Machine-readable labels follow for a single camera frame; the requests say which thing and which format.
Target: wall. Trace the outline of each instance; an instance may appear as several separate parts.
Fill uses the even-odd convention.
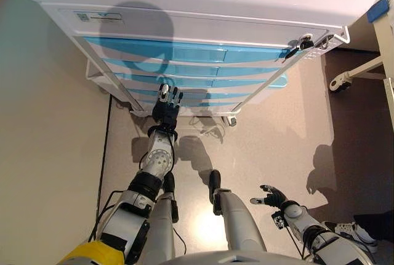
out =
[[[29,0],[0,0],[0,264],[55,264],[94,225],[108,95]]]
[[[350,43],[341,45],[342,48],[379,52],[374,25],[368,22],[366,14],[349,27],[349,34]]]

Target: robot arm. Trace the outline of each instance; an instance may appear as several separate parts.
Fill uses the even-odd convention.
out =
[[[251,203],[270,205],[280,211],[272,215],[279,229],[289,226],[296,239],[309,251],[312,261],[317,264],[346,265],[373,263],[367,255],[354,243],[335,234],[308,214],[306,207],[300,206],[293,200],[288,200],[278,189],[269,186],[260,186],[268,192],[265,198],[252,198]]]
[[[182,97],[177,88],[170,92],[167,84],[161,85],[152,113],[159,125],[148,131],[150,146],[145,162],[98,231],[97,240],[78,246],[59,264],[119,265],[138,261],[150,228],[149,215],[164,177],[174,165],[175,127]]]

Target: label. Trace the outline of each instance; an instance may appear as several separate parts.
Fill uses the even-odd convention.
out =
[[[74,11],[78,19],[82,22],[95,23],[120,23],[123,24],[121,14],[111,12],[84,12]]]

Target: cart wheel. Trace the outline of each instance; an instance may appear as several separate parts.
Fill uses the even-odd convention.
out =
[[[348,72],[336,76],[329,85],[331,92],[340,92],[348,89],[352,85],[352,79],[348,77]]]
[[[222,117],[223,122],[227,126],[234,127],[236,126],[236,117],[235,116],[223,116]]]

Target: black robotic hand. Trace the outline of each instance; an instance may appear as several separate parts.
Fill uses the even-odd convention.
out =
[[[286,196],[275,187],[270,185],[261,185],[260,188],[268,192],[267,197],[251,198],[251,204],[253,205],[269,205],[275,208],[281,208],[282,203],[287,200]]]
[[[168,84],[160,85],[158,100],[152,111],[153,119],[160,123],[160,125],[151,128],[152,130],[160,129],[176,135],[175,127],[177,126],[177,117],[182,97],[183,93],[177,87],[174,87],[171,92],[171,87]]]

